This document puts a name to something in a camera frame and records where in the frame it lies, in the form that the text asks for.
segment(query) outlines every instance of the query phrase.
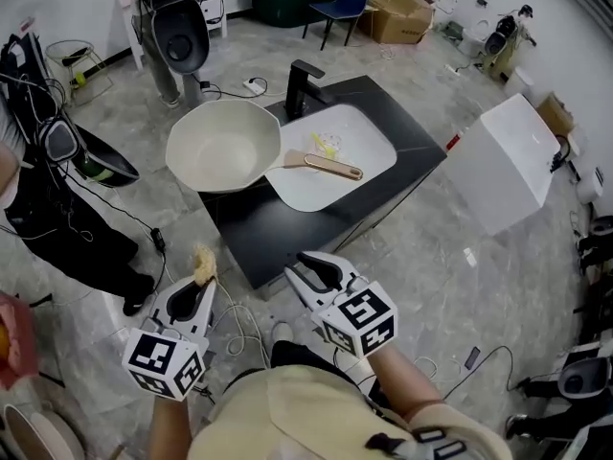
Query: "white wall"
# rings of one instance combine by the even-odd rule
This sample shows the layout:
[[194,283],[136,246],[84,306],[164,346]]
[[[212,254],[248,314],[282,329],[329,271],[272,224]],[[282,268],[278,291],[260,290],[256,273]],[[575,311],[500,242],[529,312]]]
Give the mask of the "white wall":
[[94,44],[102,59],[129,47],[115,0],[0,0],[0,41],[6,42],[19,22],[35,17],[43,48],[62,39]]
[[458,0],[454,19],[463,26],[482,18],[495,23],[499,13],[532,5],[528,27],[538,46],[522,44],[516,64],[535,80],[537,98],[554,90],[585,129],[589,163],[599,165],[607,179],[597,208],[613,214],[613,41],[575,0],[487,1],[482,10],[475,0]]

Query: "white frying pan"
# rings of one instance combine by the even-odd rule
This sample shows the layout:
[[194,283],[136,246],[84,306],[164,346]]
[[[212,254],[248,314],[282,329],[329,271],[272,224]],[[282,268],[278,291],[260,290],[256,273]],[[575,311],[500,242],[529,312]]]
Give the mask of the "white frying pan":
[[166,163],[188,187],[231,193],[278,168],[309,167],[360,180],[356,167],[297,150],[285,151],[275,116],[250,101],[204,103],[170,131]]

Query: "gray tiled floor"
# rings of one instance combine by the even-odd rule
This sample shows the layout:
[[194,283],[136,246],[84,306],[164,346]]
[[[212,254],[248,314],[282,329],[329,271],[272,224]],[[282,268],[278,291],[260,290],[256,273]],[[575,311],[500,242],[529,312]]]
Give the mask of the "gray tiled floor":
[[[500,88],[475,70],[464,70],[460,77],[445,71],[447,63],[464,65],[465,57],[434,34],[417,47],[378,46],[357,35],[352,46],[343,48],[343,32],[336,29],[320,53],[319,27],[323,28],[312,26],[303,41],[301,29],[233,20],[229,37],[213,41],[206,79],[244,94],[241,83],[261,76],[268,80],[271,94],[281,93],[296,58],[325,70],[327,77],[321,82],[368,74],[442,146],[459,128],[471,125],[483,111],[504,100]],[[150,74],[137,72],[131,58],[111,73],[115,86],[73,111],[73,117],[120,150],[142,179],[117,192],[96,185],[90,188],[162,229],[174,278],[192,271],[193,245],[207,244],[217,255],[222,283],[238,302],[252,309],[264,334],[276,320],[286,320],[302,342],[330,358],[332,348],[313,334],[308,315],[288,288],[267,302],[255,295],[197,195],[165,167],[166,139],[186,109],[165,109],[156,98]],[[267,105],[282,98],[261,97],[257,102]],[[77,191],[113,227],[140,244],[136,267],[157,277],[161,262],[138,224]],[[341,253],[396,299],[401,330],[397,345],[412,359],[429,357],[438,363],[436,380],[442,391],[458,379],[453,360],[464,362],[472,346],[485,353],[500,344],[511,347],[515,381],[529,373],[546,373],[553,355],[575,334],[571,310],[579,297],[580,279],[570,210],[585,217],[568,172],[560,171],[541,211],[497,237],[488,237],[451,183],[436,170],[376,229]],[[466,254],[472,254],[476,264],[470,264]],[[124,317],[119,298],[68,280],[29,254],[20,241],[5,235],[0,235],[0,259],[4,291],[19,292],[28,301],[48,292],[56,296],[58,305],[38,308],[34,320],[42,369],[57,374],[58,361],[68,384],[67,390],[61,390],[48,382],[24,380],[1,394],[0,401],[26,406],[51,403],[78,430],[92,458],[105,458],[119,443],[128,445],[122,458],[145,458],[151,398],[130,384],[120,365],[126,328],[140,325],[142,316]],[[165,275],[162,287],[169,282]],[[226,305],[220,293],[216,314]],[[244,315],[241,321],[251,329]],[[236,373],[261,366],[260,352],[251,341],[240,357],[226,356],[228,341],[236,333],[236,324],[228,317],[211,336],[211,347],[218,354],[207,376],[217,396]],[[344,369],[354,365],[342,354],[339,362]],[[431,371],[425,361],[420,366],[426,373]],[[452,396],[451,403],[500,430],[508,414],[534,407],[505,391],[509,366],[508,356],[497,356]],[[350,374],[361,380],[369,370],[360,364]],[[199,397],[191,402],[196,427],[210,406]]]

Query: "frying pan handle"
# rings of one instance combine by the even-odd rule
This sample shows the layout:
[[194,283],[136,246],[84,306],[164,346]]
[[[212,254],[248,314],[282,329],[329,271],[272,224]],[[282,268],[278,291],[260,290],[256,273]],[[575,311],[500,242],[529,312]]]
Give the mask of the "frying pan handle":
[[364,173],[357,167],[335,162],[319,155],[307,153],[305,155],[305,163],[312,169],[323,171],[325,173],[334,173],[351,180],[360,180]]

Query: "white sink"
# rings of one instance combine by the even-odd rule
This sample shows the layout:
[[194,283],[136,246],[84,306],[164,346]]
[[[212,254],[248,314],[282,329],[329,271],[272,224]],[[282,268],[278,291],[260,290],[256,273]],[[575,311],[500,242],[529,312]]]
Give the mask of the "white sink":
[[266,178],[285,204],[298,211],[319,211],[373,180],[396,164],[396,151],[363,112],[339,104],[281,128],[282,157],[288,150],[318,153],[313,134],[338,143],[335,160],[355,166],[364,176],[349,180],[309,168],[275,169]]
[[545,203],[560,146],[517,94],[486,112],[451,149],[443,170],[490,235]]

